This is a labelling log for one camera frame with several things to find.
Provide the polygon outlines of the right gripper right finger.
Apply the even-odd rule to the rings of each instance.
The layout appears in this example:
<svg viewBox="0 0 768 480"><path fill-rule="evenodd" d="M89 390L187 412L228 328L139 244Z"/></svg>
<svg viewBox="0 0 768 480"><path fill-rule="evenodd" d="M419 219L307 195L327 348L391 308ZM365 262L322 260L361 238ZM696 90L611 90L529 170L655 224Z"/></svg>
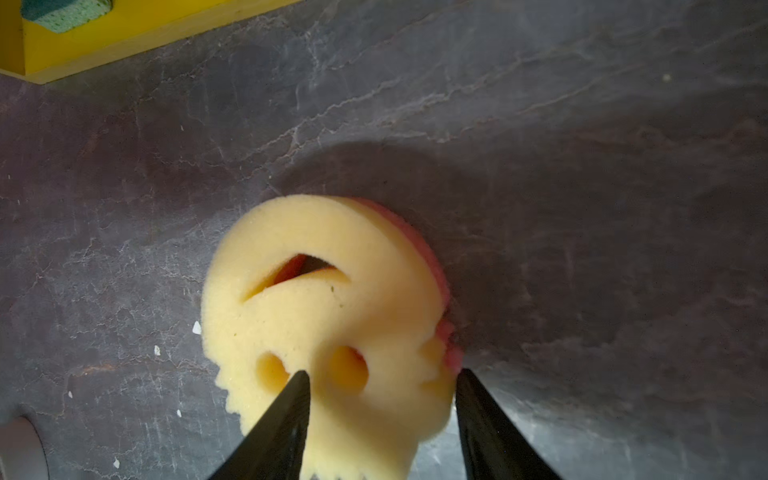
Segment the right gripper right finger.
<svg viewBox="0 0 768 480"><path fill-rule="evenodd" d="M458 374L455 403L469 479L560 480L467 368Z"/></svg>

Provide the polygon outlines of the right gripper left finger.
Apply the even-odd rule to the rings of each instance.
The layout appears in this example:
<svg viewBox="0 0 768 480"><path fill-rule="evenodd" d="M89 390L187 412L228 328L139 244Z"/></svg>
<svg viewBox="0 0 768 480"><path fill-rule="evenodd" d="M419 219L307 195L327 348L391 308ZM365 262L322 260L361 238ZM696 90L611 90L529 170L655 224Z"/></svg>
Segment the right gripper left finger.
<svg viewBox="0 0 768 480"><path fill-rule="evenodd" d="M300 370L290 378L240 445L210 478L298 479L310 407L310 377Z"/></svg>

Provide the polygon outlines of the bright green sponge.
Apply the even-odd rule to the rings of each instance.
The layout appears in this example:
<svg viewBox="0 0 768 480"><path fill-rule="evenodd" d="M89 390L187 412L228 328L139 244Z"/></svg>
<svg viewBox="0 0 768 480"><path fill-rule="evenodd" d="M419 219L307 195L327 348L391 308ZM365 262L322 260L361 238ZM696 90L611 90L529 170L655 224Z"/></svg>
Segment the bright green sponge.
<svg viewBox="0 0 768 480"><path fill-rule="evenodd" d="M111 0L22 0L24 20L60 34L108 14Z"/></svg>

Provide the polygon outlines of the yellow shelf pink blue boards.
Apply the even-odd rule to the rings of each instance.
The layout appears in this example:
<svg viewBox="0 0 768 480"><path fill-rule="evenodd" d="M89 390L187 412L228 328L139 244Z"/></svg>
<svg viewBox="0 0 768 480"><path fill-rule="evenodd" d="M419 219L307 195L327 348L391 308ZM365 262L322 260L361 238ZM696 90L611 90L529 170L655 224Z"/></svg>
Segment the yellow shelf pink blue boards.
<svg viewBox="0 0 768 480"><path fill-rule="evenodd" d="M45 84L281 7L290 0L112 1L112 10L65 33L1 3L1 73Z"/></svg>

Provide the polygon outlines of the grey plastic cup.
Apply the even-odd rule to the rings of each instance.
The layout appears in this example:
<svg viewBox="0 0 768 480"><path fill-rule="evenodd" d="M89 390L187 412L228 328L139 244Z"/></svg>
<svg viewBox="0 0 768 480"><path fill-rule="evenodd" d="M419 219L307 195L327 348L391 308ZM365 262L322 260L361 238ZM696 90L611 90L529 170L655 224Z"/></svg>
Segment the grey plastic cup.
<svg viewBox="0 0 768 480"><path fill-rule="evenodd" d="M27 418L18 417L3 424L0 440L2 479L49 479L42 442Z"/></svg>

